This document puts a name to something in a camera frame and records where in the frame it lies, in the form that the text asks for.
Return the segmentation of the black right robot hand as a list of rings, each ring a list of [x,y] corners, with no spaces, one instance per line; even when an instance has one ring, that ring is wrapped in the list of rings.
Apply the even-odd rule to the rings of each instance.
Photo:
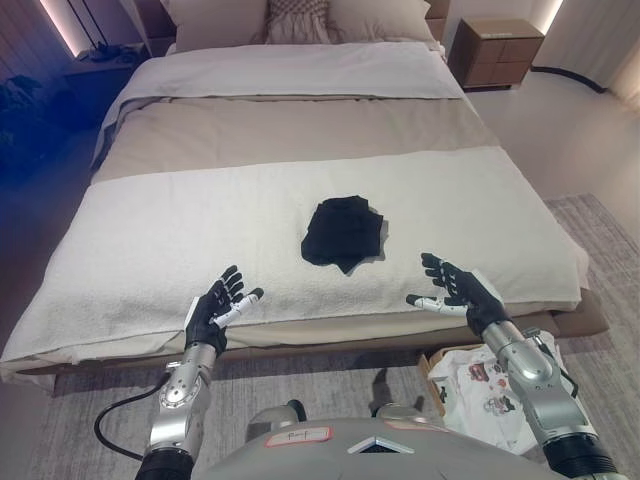
[[[441,315],[465,317],[478,337],[493,324],[510,321],[500,294],[477,270],[465,271],[432,253],[421,254],[425,275],[445,297],[409,294],[406,303]]]

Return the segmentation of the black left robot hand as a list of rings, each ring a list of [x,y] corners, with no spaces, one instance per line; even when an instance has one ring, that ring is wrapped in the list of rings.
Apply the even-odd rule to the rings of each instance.
[[[195,297],[186,318],[185,349],[208,345],[219,357],[227,348],[226,329],[264,296],[261,288],[244,294],[241,272],[228,267],[209,290]]]

